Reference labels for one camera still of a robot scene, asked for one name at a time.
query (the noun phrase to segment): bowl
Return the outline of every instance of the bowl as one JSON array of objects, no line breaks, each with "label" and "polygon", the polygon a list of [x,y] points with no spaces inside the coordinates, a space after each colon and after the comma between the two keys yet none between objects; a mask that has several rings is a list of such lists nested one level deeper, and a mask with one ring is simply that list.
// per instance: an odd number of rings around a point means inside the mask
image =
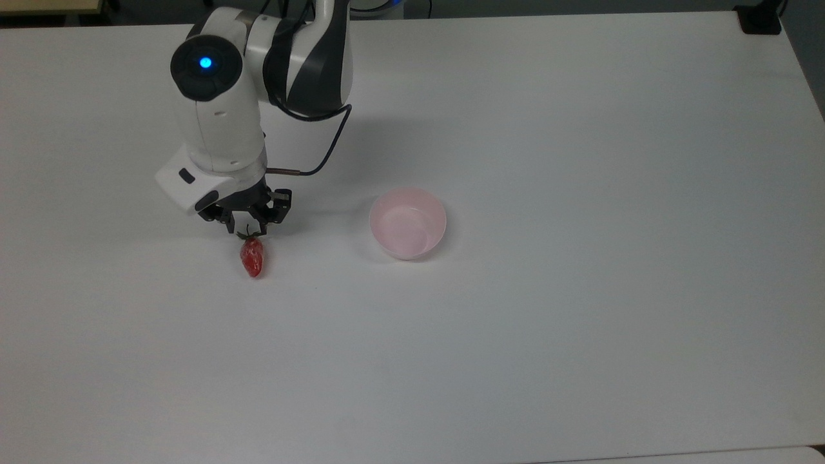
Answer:
[{"label": "bowl", "polygon": [[416,259],[441,242],[447,213],[438,198],[426,190],[394,188],[372,205],[370,229],[389,256]]}]

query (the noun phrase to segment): plastic bowl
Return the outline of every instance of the plastic bowl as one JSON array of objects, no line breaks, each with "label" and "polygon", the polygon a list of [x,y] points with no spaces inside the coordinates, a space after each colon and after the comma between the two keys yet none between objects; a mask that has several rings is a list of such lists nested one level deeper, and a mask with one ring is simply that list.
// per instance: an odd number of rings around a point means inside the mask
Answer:
[{"label": "plastic bowl", "polygon": [[438,198],[415,187],[379,196],[370,209],[370,228],[393,258],[415,259],[438,245],[447,229],[447,213]]}]

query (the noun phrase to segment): strawberry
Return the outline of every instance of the strawberry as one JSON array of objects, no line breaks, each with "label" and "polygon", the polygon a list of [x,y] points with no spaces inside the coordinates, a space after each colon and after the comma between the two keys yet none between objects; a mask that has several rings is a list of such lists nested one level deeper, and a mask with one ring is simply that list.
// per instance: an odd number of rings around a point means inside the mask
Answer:
[{"label": "strawberry", "polygon": [[263,269],[263,244],[258,239],[262,234],[260,232],[249,233],[249,226],[247,226],[247,233],[235,233],[241,240],[243,246],[241,247],[241,263],[247,269],[249,277],[257,277]]}]

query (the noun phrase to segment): black cable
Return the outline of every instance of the black cable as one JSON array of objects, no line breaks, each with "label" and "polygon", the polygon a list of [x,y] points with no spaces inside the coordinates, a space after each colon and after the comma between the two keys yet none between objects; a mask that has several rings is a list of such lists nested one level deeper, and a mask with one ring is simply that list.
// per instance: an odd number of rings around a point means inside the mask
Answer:
[{"label": "black cable", "polygon": [[298,24],[306,24],[307,22],[307,15],[309,14],[309,6],[312,5],[312,0],[307,0],[304,4],[304,10],[301,12],[301,17],[298,18]]},{"label": "black cable", "polygon": [[[282,30],[280,30],[279,32],[276,32],[276,33],[272,36],[272,40],[273,40],[273,41],[275,41],[275,40],[277,40],[277,39],[280,39],[282,36],[287,36],[287,35],[289,35],[289,34],[294,34],[295,32],[297,32],[297,31],[298,31],[298,29],[300,29],[300,27],[301,27],[301,26],[303,26],[304,24],[306,24],[307,12],[309,11],[309,8],[307,8],[307,5],[309,5],[309,3],[307,3],[306,5],[304,5],[304,10],[301,12],[301,17],[300,17],[300,18],[298,18],[298,21],[296,21],[296,22],[292,25],[292,28],[291,28],[291,29],[290,29],[290,28],[286,28],[286,29],[282,29]],[[286,113],[286,114],[288,114],[288,115],[290,115],[290,116],[294,117],[295,119],[299,119],[299,118],[301,118],[301,117],[304,117],[304,116],[301,116],[301,115],[299,115],[299,114],[297,114],[297,113],[293,113],[292,111],[290,111],[290,110],[286,109],[283,105],[281,105],[281,102],[276,102],[276,103],[275,103],[275,106],[276,106],[276,107],[279,107],[281,111],[283,111],[284,113]]]},{"label": "black cable", "polygon": [[[280,102],[278,102],[276,104],[276,106],[279,107],[281,110],[284,110],[284,108],[282,107]],[[332,154],[332,151],[335,149],[335,145],[338,143],[338,138],[341,137],[341,132],[343,132],[343,130],[344,130],[344,125],[347,123],[347,119],[349,119],[351,111],[352,111],[352,105],[344,105],[339,110],[333,111],[332,113],[329,113],[329,114],[324,115],[324,116],[316,116],[316,117],[301,116],[301,115],[296,115],[295,113],[293,113],[292,111],[289,111],[289,110],[285,111],[286,114],[288,114],[292,117],[296,117],[296,119],[299,119],[301,121],[323,121],[323,120],[329,119],[333,116],[340,115],[341,113],[344,113],[344,117],[343,117],[343,119],[341,119],[341,124],[338,126],[338,132],[336,132],[335,137],[332,138],[332,143],[329,145],[329,149],[327,150],[327,154],[324,155],[323,160],[321,160],[321,163],[315,169],[313,169],[312,171],[298,171],[298,170],[295,170],[295,169],[266,168],[266,173],[267,174],[287,174],[287,175],[292,175],[292,176],[311,176],[311,175],[317,173],[318,171],[320,171],[323,168],[323,166],[325,164],[327,164],[327,161],[329,160],[329,156]]]}]

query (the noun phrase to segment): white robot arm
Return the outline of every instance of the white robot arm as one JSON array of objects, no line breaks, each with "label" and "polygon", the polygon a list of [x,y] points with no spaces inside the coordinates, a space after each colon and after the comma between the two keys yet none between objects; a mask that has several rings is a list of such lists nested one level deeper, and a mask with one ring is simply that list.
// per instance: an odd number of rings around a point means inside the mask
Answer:
[{"label": "white robot arm", "polygon": [[280,223],[291,192],[266,186],[258,101],[303,121],[343,112],[352,84],[348,29],[349,0],[318,0],[308,25],[228,7],[195,24],[172,56],[184,143],[156,174],[161,188],[230,233],[233,211],[249,212],[262,233]]}]

